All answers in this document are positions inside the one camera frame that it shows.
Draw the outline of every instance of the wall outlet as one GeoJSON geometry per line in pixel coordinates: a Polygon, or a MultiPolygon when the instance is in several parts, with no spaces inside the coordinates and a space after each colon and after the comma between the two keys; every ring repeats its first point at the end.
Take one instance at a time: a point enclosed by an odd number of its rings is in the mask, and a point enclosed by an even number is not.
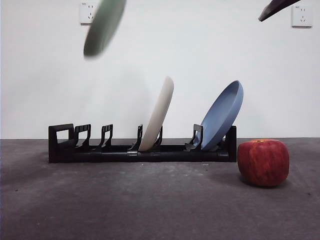
{"type": "Polygon", "coordinates": [[[91,24],[95,18],[100,1],[81,1],[79,20],[81,24],[91,24]]]}
{"type": "Polygon", "coordinates": [[[310,5],[292,6],[292,27],[307,27],[313,25],[313,12],[310,5]]]}

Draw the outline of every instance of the beige plate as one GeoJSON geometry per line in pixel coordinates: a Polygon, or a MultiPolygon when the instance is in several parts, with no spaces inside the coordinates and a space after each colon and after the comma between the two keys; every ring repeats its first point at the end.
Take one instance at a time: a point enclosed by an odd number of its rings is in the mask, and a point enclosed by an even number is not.
{"type": "Polygon", "coordinates": [[[158,100],[154,106],[148,127],[146,128],[145,134],[142,138],[139,152],[148,151],[154,146],[162,124],[164,123],[173,93],[174,82],[167,76],[164,80],[158,100]]]}

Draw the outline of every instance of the falling plate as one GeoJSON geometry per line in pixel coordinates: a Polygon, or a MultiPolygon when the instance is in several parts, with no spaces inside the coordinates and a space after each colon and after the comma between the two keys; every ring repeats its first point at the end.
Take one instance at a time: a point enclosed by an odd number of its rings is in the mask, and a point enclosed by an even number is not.
{"type": "Polygon", "coordinates": [[[102,0],[86,36],[83,55],[96,56],[111,41],[120,23],[127,0],[102,0]]]}
{"type": "MultiPolygon", "coordinates": [[[[227,134],[240,111],[244,98],[244,89],[239,81],[227,86],[215,100],[201,125],[203,126],[203,140],[201,150],[210,151],[227,134]]],[[[197,133],[194,145],[199,143],[197,133]]]]}
{"type": "Polygon", "coordinates": [[[272,15],[276,14],[277,12],[281,11],[282,9],[298,2],[300,0],[273,0],[267,5],[260,17],[259,20],[263,22],[264,20],[270,18],[272,15]]]}
{"type": "Polygon", "coordinates": [[[167,76],[164,80],[162,89],[154,106],[145,134],[142,138],[139,152],[146,152],[154,146],[162,124],[164,123],[173,93],[174,82],[170,77],[167,76]]]}

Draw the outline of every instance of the red apple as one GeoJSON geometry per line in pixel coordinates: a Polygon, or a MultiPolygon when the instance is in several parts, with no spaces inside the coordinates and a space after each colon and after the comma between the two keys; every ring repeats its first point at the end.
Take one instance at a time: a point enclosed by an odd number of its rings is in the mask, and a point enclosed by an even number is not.
{"type": "Polygon", "coordinates": [[[273,187],[289,174],[286,145],[273,139],[257,139],[239,145],[237,163],[241,175],[251,184],[273,187]]]}

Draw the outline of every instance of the concrete floor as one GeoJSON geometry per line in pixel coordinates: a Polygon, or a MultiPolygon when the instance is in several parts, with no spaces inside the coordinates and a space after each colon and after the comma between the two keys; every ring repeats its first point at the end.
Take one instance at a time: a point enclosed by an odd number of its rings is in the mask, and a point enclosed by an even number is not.
{"type": "Polygon", "coordinates": [[[258,188],[236,163],[48,164],[47,140],[2,140],[1,239],[318,240],[320,138],[282,141],[288,179],[258,188]]]}

